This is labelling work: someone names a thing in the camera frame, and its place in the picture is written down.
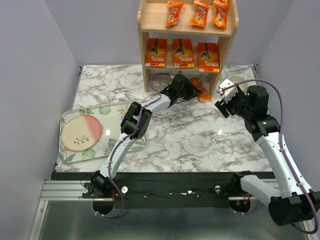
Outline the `orange razor pouch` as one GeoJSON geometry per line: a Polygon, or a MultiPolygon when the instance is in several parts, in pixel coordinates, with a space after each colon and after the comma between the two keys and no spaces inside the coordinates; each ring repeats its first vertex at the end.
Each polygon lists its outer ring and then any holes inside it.
{"type": "Polygon", "coordinates": [[[216,27],[222,28],[224,30],[227,29],[229,6],[229,0],[213,1],[214,16],[212,18],[212,22],[216,27]]]}
{"type": "Polygon", "coordinates": [[[208,93],[199,77],[193,77],[190,79],[192,85],[200,91],[198,94],[198,100],[200,102],[208,102],[212,100],[212,96],[208,93]]]}
{"type": "Polygon", "coordinates": [[[209,6],[203,0],[194,0],[194,16],[189,21],[190,25],[206,28],[209,6]]]}
{"type": "Polygon", "coordinates": [[[170,0],[167,3],[168,15],[165,28],[173,27],[178,23],[181,10],[184,6],[184,3],[181,1],[170,0]]]}

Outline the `orange razor box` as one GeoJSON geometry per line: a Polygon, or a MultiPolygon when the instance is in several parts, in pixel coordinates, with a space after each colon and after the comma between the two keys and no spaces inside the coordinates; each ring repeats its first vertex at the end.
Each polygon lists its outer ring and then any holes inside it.
{"type": "Polygon", "coordinates": [[[167,47],[167,39],[149,38],[146,49],[144,66],[164,68],[166,65],[167,47]]]}
{"type": "Polygon", "coordinates": [[[204,73],[219,73],[220,60],[216,43],[199,42],[197,44],[198,69],[204,73]]]}
{"type": "Polygon", "coordinates": [[[174,68],[191,69],[195,67],[193,44],[190,38],[174,38],[172,52],[174,68]]]}

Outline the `wooden two-tier shelf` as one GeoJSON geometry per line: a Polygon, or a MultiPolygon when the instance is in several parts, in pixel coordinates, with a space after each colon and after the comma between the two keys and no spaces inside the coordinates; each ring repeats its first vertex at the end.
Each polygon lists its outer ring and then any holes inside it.
{"type": "Polygon", "coordinates": [[[166,28],[168,2],[166,0],[140,1],[137,11],[137,30],[141,61],[145,61],[149,38],[164,38],[168,42],[166,63],[159,70],[162,72],[174,70],[172,40],[182,38],[192,40],[195,57],[198,55],[198,42],[216,42],[220,67],[223,68],[239,27],[240,18],[237,2],[235,0],[229,2],[227,29],[218,28],[212,23],[212,17],[214,16],[213,9],[210,9],[208,12],[206,28],[200,28],[189,23],[194,14],[193,1],[186,0],[180,12],[178,24],[166,28]]]}

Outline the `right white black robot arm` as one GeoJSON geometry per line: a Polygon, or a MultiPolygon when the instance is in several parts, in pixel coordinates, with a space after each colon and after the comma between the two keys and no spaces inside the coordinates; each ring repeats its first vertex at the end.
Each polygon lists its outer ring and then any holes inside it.
{"type": "Polygon", "coordinates": [[[286,148],[281,126],[268,114],[269,94],[265,87],[251,85],[243,92],[229,80],[219,86],[223,97],[215,106],[225,118],[237,115],[244,120],[246,130],[262,149],[276,178],[273,188],[251,172],[236,173],[230,191],[241,196],[253,195],[268,208],[278,226],[315,219],[320,209],[320,193],[313,191],[300,173],[286,148]]]}

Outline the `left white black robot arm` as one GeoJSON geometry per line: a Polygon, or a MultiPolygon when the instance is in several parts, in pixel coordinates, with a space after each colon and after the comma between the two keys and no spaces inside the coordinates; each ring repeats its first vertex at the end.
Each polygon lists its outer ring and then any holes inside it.
{"type": "Polygon", "coordinates": [[[184,75],[176,74],[171,84],[156,93],[157,96],[148,102],[134,101],[124,115],[118,140],[104,164],[93,174],[90,181],[93,191],[99,197],[107,197],[111,187],[118,189],[114,178],[119,166],[133,144],[147,132],[152,116],[177,104],[179,99],[189,101],[197,97],[201,91],[184,75]]]}

